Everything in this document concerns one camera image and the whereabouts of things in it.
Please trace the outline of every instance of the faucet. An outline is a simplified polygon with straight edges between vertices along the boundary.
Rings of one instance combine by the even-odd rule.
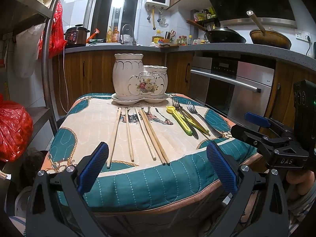
[[[125,24],[125,25],[122,27],[122,34],[123,34],[124,28],[125,28],[126,26],[130,26],[130,27],[131,27],[132,34],[133,34],[133,42],[132,42],[132,44],[133,44],[133,45],[136,45],[135,36],[134,36],[134,30],[133,30],[133,28],[132,28],[132,26],[131,26],[130,24]]]

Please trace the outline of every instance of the metal pole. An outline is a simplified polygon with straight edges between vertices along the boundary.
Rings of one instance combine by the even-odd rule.
[[[44,92],[44,100],[47,108],[51,109],[52,116],[49,118],[49,123],[51,124],[51,128],[53,134],[56,135],[58,127],[55,118],[55,112],[53,108],[52,96],[51,96],[51,88],[49,84],[49,75],[48,75],[48,53],[49,53],[49,37],[52,31],[52,24],[54,19],[54,14],[56,11],[56,6],[59,0],[52,0],[50,9],[53,11],[53,16],[51,19],[46,20],[44,36],[43,36],[43,53],[42,53],[42,83],[43,83],[43,92]]]

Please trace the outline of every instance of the wall outlet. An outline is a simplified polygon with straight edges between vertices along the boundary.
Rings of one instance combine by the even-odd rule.
[[[295,29],[295,36],[296,36],[296,39],[306,41],[306,42],[308,42],[307,37],[309,36],[309,38],[312,41],[311,34],[309,32],[305,32],[299,29]]]

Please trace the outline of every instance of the oven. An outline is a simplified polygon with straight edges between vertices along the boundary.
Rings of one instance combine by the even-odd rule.
[[[230,58],[193,58],[189,97],[253,130],[248,111],[264,116],[274,69]]]

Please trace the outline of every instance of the saucer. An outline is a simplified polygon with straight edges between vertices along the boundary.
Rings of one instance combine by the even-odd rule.
[[[147,97],[141,97],[141,98],[138,98],[138,99],[134,99],[134,100],[120,100],[116,97],[116,93],[112,94],[111,95],[111,98],[113,101],[115,101],[116,103],[118,104],[121,104],[121,105],[133,105],[137,102],[140,102],[140,101],[145,101],[147,103],[151,103],[151,104],[156,104],[156,103],[160,103],[162,101],[164,101],[165,99],[168,98],[168,94],[164,93],[163,94],[163,97],[162,98],[147,98]]]

